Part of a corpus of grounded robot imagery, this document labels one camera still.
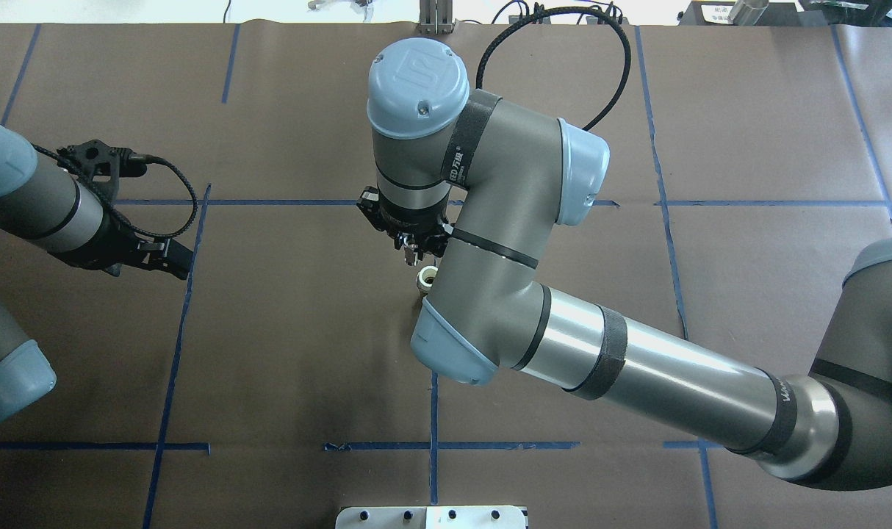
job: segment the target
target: blue tape line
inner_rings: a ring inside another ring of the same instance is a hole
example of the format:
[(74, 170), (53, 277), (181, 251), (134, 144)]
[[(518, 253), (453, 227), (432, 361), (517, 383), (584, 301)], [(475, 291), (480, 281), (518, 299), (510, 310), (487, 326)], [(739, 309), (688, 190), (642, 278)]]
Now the blue tape line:
[(841, 40), (838, 37), (837, 27), (831, 26), (831, 28), (832, 41), (835, 43), (835, 53), (838, 56), (838, 66), (841, 68), (841, 76), (845, 80), (845, 87), (848, 88), (848, 95), (852, 100), (852, 108), (855, 108), (855, 117), (858, 120), (860, 134), (863, 136), (863, 143), (865, 143), (867, 147), (867, 157), (870, 159), (870, 165), (874, 168), (874, 174), (877, 175), (877, 184), (880, 188), (880, 195), (883, 197), (883, 203), (887, 206), (887, 214), (890, 215), (890, 222), (892, 224), (892, 205), (890, 204), (890, 193), (887, 191), (886, 181), (883, 180), (883, 171), (880, 170), (880, 163), (878, 163), (877, 161), (877, 155), (874, 154), (874, 145), (870, 141), (870, 134), (867, 133), (867, 127), (863, 123), (863, 115), (860, 114), (857, 94), (855, 93), (855, 87), (852, 86), (852, 78), (850, 78), (850, 75), (848, 74), (848, 65), (845, 63), (845, 54), (841, 50)]
[(714, 485), (711, 483), (711, 463), (708, 463), (708, 446), (704, 439), (698, 439), (698, 455), (701, 456), (701, 476), (704, 478), (704, 496), (708, 501), (708, 516), (711, 529), (717, 529), (717, 508), (714, 505)]
[[(0, 442), (0, 450), (155, 450), (157, 442)], [(166, 450), (200, 450), (211, 454), (207, 442), (177, 442), (166, 445)]]
[(718, 445), (715, 442), (704, 441), (703, 443), (699, 441), (666, 441), (661, 443), (662, 448), (667, 448), (669, 450), (679, 450), (679, 449), (689, 449), (696, 450), (701, 448), (701, 445), (704, 445), (705, 448), (724, 448), (724, 445)]
[(439, 503), (439, 375), (431, 372), (430, 382), (430, 505)]
[[(461, 206), (461, 205), (464, 205), (465, 203), (466, 203), (466, 201), (449, 201), (450, 206)], [(619, 207), (619, 204), (617, 204), (614, 201), (593, 201), (593, 205), (594, 206), (616, 206), (616, 207)]]
[(184, 339), (184, 323), (188, 318), (188, 309), (191, 305), (191, 294), (195, 280), (195, 262), (198, 261), (198, 251), (201, 249), (201, 235), (204, 234), (204, 220), (208, 213), (208, 197), (211, 195), (211, 185), (204, 190), (204, 200), (201, 204), (201, 218), (198, 220), (198, 233), (195, 235), (195, 250), (191, 256), (191, 268), (188, 271), (187, 287), (184, 289), (184, 303), (181, 305), (181, 319), (178, 321), (178, 337), (175, 339), (175, 354), (171, 359), (171, 373), (168, 376), (168, 388), (165, 392), (165, 406), (162, 411), (162, 424), (158, 433), (158, 445), (155, 447), (155, 459), (153, 462), (153, 475), (149, 483), (149, 496), (146, 499), (146, 512), (143, 516), (143, 529), (151, 525), (151, 512), (155, 505), (155, 492), (158, 488), (159, 471), (162, 468), (162, 454), (165, 451), (165, 439), (168, 434), (168, 417), (171, 415), (171, 400), (175, 395), (175, 378), (178, 376), (178, 367), (181, 362), (181, 343)]
[(440, 442), (440, 450), (571, 450), (579, 441)]
[(645, 54), (641, 50), (641, 26), (635, 26), (635, 46), (639, 56), (641, 71), (641, 90), (645, 96), (645, 114), (648, 116), (648, 135), (652, 141), (652, 159), (655, 161), (655, 173), (658, 174), (658, 197), (660, 197), (661, 219), (665, 224), (665, 240), (668, 242), (668, 262), (672, 268), (672, 283), (675, 284), (675, 305), (681, 318), (681, 329), (684, 339), (688, 339), (688, 318), (684, 311), (684, 297), (681, 294), (681, 275), (678, 273), (677, 255), (675, 255), (675, 239), (672, 238), (672, 222), (668, 212), (668, 194), (665, 191), (665, 180), (661, 173), (661, 161), (655, 148), (655, 119), (652, 116), (652, 98), (648, 93), (648, 75), (645, 73)]
[(669, 206), (884, 207), (882, 201), (668, 201)]
[[(353, 206), (356, 201), (331, 200), (316, 198), (315, 200), (293, 200), (292, 198), (216, 198), (208, 201), (212, 206)], [(119, 198), (114, 204), (127, 206), (190, 206), (186, 198)]]
[[(526, 442), (437, 442), (439, 450), (570, 450), (580, 446), (578, 441)], [(326, 442), (325, 452), (362, 452), (372, 450), (429, 450), (429, 442)]]
[(168, 450), (201, 450), (201, 452), (205, 452), (208, 456), (211, 455), (211, 443), (210, 442), (167, 442), (165, 443), (164, 449)]
[(2, 121), (0, 121), (0, 125), (3, 127), (6, 123), (9, 123), (9, 116), (12, 114), (12, 107), (15, 105), (15, 98), (18, 96), (18, 91), (22, 87), (22, 80), (25, 79), (25, 71), (29, 69), (29, 61), (32, 60), (32, 53), (34, 53), (34, 45), (37, 43), (37, 35), (40, 34), (40, 24), (35, 24), (35, 31), (32, 34), (32, 41), (29, 43), (29, 49), (25, 51), (25, 58), (22, 60), (22, 68), (18, 71), (18, 77), (15, 78), (15, 86), (12, 87), (12, 93), (9, 94), (9, 103), (5, 105), (5, 112), (2, 113)]
[(361, 452), (370, 450), (429, 450), (429, 442), (343, 442), (333, 445), (326, 442), (322, 446), (325, 452)]
[(231, 39), (231, 58), (227, 61), (227, 77), (224, 77), (224, 93), (220, 101), (227, 104), (227, 96), (231, 93), (231, 75), (234, 74), (234, 58), (237, 56), (237, 40), (240, 37), (240, 24), (234, 26), (234, 37)]

